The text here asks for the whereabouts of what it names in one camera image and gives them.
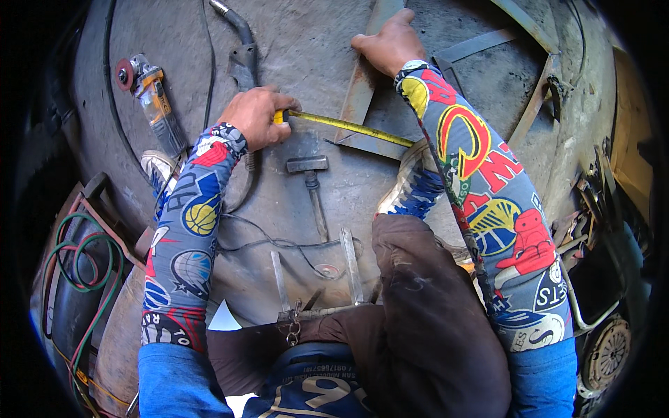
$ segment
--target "person's right hand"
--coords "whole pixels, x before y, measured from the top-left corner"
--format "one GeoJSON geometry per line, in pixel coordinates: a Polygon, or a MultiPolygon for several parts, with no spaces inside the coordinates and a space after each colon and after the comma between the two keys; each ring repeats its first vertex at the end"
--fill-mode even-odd
{"type": "Polygon", "coordinates": [[[274,123],[274,113],[283,109],[302,107],[297,99],[279,93],[277,86],[255,87],[237,93],[216,123],[228,122],[237,128],[246,138],[249,152],[253,152],[288,139],[288,122],[274,123]]]}
{"type": "Polygon", "coordinates": [[[374,68],[394,78],[408,61],[425,59],[423,44],[409,26],[412,20],[413,11],[402,9],[383,24],[378,34],[354,36],[351,46],[374,68]]]}

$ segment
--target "brown pants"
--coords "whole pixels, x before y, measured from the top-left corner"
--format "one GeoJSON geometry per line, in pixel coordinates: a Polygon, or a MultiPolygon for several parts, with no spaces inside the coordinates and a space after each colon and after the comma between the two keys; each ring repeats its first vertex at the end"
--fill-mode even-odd
{"type": "MultiPolygon", "coordinates": [[[[504,417],[511,399],[506,356],[467,272],[408,215],[379,215],[372,246],[383,305],[302,323],[300,343],[350,346],[380,417],[504,417]]],[[[288,349],[275,324],[207,331],[223,393],[257,391],[288,349]]]]}

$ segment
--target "sneaker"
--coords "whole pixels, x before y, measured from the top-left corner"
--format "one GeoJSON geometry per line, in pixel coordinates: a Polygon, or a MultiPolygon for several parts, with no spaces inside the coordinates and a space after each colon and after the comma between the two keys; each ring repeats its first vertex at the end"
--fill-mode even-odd
{"type": "Polygon", "coordinates": [[[426,139],[421,139],[402,156],[397,182],[379,202],[377,213],[413,215],[425,219],[444,194],[444,184],[426,139]]]}
{"type": "Polygon", "coordinates": [[[156,215],[154,221],[160,219],[163,214],[165,202],[169,199],[177,184],[179,173],[176,170],[177,163],[167,154],[156,150],[146,150],[142,154],[140,164],[145,173],[149,175],[153,186],[153,197],[156,198],[156,215]]]}

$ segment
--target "measuring tape blade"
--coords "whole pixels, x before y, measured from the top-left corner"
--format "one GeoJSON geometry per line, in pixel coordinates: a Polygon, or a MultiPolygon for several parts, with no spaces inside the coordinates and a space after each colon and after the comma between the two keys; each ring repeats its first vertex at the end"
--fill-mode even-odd
{"type": "Polygon", "coordinates": [[[392,142],[393,144],[406,146],[407,148],[413,145],[413,142],[406,138],[389,134],[387,132],[383,132],[382,130],[369,128],[368,126],[358,125],[352,122],[346,122],[345,120],[329,118],[327,116],[321,116],[318,114],[296,112],[295,110],[277,110],[276,114],[274,115],[274,123],[287,122],[289,115],[295,116],[296,118],[311,120],[313,122],[319,122],[319,123],[324,123],[326,125],[336,126],[337,128],[350,130],[352,132],[358,132],[360,134],[373,136],[374,138],[383,139],[388,142],[392,142]]]}

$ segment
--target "dusty floor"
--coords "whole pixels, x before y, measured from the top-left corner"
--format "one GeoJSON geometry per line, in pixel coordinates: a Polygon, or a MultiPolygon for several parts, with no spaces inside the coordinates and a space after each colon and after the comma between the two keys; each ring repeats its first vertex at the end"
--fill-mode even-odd
{"type": "MultiPolygon", "coordinates": [[[[173,109],[193,142],[203,125],[209,83],[209,46],[200,16],[200,0],[119,0],[114,14],[110,46],[112,67],[120,58],[144,53],[163,67],[173,109]]],[[[543,198],[548,220],[573,210],[569,181],[579,159],[592,156],[592,144],[610,135],[615,106],[615,70],[605,23],[582,1],[576,1],[587,44],[583,73],[583,42],[568,3],[560,0],[516,0],[556,39],[561,53],[561,80],[575,84],[563,105],[562,122],[551,116],[552,106],[540,111],[527,137],[514,150],[543,198]]],[[[363,33],[374,1],[339,2],[283,0],[269,6],[261,0],[229,0],[254,31],[260,51],[260,80],[277,84],[300,99],[305,111],[337,117],[348,88],[356,53],[350,39],[363,33]]],[[[428,57],[432,53],[483,33],[513,25],[513,21],[487,0],[409,0],[416,12],[416,28],[428,57]]],[[[112,198],[124,222],[135,234],[150,225],[154,199],[130,161],[114,129],[105,97],[102,75],[104,20],[108,0],[94,0],[76,57],[74,97],[82,119],[82,139],[77,144],[83,180],[105,171],[112,180],[112,198]]],[[[210,6],[205,6],[213,40],[217,76],[211,120],[236,93],[236,84],[225,74],[229,50],[239,43],[236,32],[210,6]]],[[[503,138],[510,136],[546,59],[546,53],[529,35],[498,45],[455,63],[467,99],[503,138]]],[[[114,86],[124,131],[139,156],[158,148],[139,103],[114,86]]],[[[381,82],[366,124],[417,140],[417,124],[409,108],[381,82]]],[[[308,193],[301,175],[289,175],[286,159],[326,154],[327,172],[319,173],[320,196],[330,235],[346,225],[365,248],[359,260],[365,294],[378,277],[371,251],[371,217],[379,199],[395,182],[398,162],[363,151],[337,147],[325,141],[334,129],[295,120],[292,138],[281,146],[262,151],[262,174],[253,196],[237,214],[263,227],[272,237],[315,243],[318,235],[308,193]]],[[[233,174],[229,192],[234,195],[243,178],[233,174]]],[[[427,222],[453,245],[463,245],[450,208],[444,199],[427,222]]],[[[236,221],[221,222],[220,242],[234,247],[261,235],[236,221]]],[[[219,256],[215,264],[211,297],[226,299],[231,309],[253,323],[272,322],[280,309],[270,244],[219,256]]],[[[314,264],[343,268],[339,245],[305,250],[314,264]]],[[[282,250],[284,275],[291,300],[307,299],[326,285],[320,306],[349,301],[346,277],[324,283],[296,251],[282,250]]]]}

